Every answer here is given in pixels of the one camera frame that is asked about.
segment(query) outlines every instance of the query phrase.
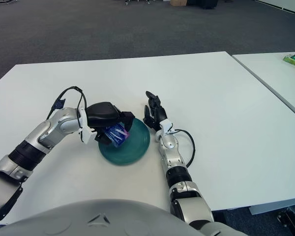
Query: wire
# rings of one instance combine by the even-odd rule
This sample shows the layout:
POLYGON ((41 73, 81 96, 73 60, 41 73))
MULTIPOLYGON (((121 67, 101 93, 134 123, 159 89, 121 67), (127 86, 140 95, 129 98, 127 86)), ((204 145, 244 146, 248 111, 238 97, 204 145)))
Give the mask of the wire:
POLYGON ((81 101, 82 101, 82 98, 83 98, 83 101, 84 101, 84 107, 85 107, 85 112, 86 112, 86 109, 87 109, 87 100, 86 100, 86 98, 85 98, 85 95, 84 95, 82 89, 80 89, 80 88, 77 87, 77 86, 71 86, 71 87, 69 87, 69 88, 66 88, 64 91, 62 91, 62 93, 57 97, 57 99, 56 99, 55 102, 53 103, 53 105, 52 105, 52 107, 51 107, 51 109, 50 109, 50 112, 49 112, 49 114, 48 114, 48 116, 47 116, 47 119, 49 119, 50 116, 51 116, 51 114, 54 112, 54 110, 55 110, 55 104, 56 104, 56 103, 62 98, 62 96, 63 96, 68 90, 71 90, 71 89, 76 90, 76 91, 78 91, 78 92, 81 94, 81 97, 80 97, 80 100, 79 100, 79 103, 78 103, 78 106, 77 106, 77 119, 78 119, 79 128, 82 128, 82 127, 81 127, 80 120, 79 120, 79 106, 80 106, 81 101))
POLYGON ((191 140, 191 143, 192 143, 192 147, 193 147, 193 151, 192 151, 192 156, 190 158, 190 160, 188 161, 186 167, 188 168, 191 163, 193 162, 193 159, 195 158, 195 153, 196 153, 196 145, 195 145, 195 141, 193 140, 191 134, 189 134, 189 132, 187 132, 186 130, 183 130, 183 129, 175 129, 176 132, 172 133, 172 134, 176 134, 178 132, 184 132, 186 135, 188 135, 188 137, 190 138, 191 140))

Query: green plate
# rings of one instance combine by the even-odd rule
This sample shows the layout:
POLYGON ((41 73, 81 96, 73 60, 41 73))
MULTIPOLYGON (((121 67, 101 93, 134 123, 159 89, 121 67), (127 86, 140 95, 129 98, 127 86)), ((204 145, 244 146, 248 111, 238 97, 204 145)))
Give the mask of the green plate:
POLYGON ((146 125, 139 119, 134 119, 130 136, 120 147, 113 144, 105 145, 98 143, 102 155, 115 165, 128 165, 139 160, 147 151, 149 146, 149 131, 146 125))

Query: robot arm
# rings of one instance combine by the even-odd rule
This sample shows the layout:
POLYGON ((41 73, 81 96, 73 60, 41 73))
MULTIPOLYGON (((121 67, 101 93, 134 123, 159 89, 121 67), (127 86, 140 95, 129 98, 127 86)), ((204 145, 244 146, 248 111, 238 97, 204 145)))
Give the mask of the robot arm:
POLYGON ((123 122, 129 130, 134 115, 121 112, 110 102, 93 104, 86 109, 62 108, 51 118, 39 124, 9 155, 0 160, 0 220, 21 195, 25 182, 42 159, 68 134, 83 133, 82 141, 89 139, 109 144, 103 128, 123 122))
POLYGON ((178 150, 178 140, 174 136, 177 131, 167 118, 160 99, 151 92, 146 92, 148 106, 145 106, 144 123, 156 131, 159 143, 161 163, 169 187, 171 214, 210 236, 244 236, 245 234, 218 222, 214 222, 211 209, 202 197, 197 185, 192 181, 185 161, 178 150))

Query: white bracket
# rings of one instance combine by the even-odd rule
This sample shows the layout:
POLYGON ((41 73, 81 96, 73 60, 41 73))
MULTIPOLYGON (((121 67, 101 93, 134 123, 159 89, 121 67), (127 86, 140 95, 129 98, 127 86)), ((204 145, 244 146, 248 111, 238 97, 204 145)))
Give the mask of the white bracket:
POLYGON ((84 107, 79 107, 79 112, 81 114, 81 128, 79 129, 79 132, 82 132, 82 141, 87 144, 89 140, 95 139, 97 132, 88 126, 88 117, 84 107))
POLYGON ((169 120, 165 119, 159 123, 161 130, 158 130, 155 134, 156 141, 159 141, 160 136, 165 136, 175 132, 174 124, 169 120))

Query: cardboard box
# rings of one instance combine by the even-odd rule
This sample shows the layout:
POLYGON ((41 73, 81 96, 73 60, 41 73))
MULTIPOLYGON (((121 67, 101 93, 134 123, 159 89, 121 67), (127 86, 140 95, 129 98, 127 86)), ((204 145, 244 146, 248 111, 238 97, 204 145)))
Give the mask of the cardboard box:
POLYGON ((186 6, 187 0, 171 0, 172 6, 186 6))

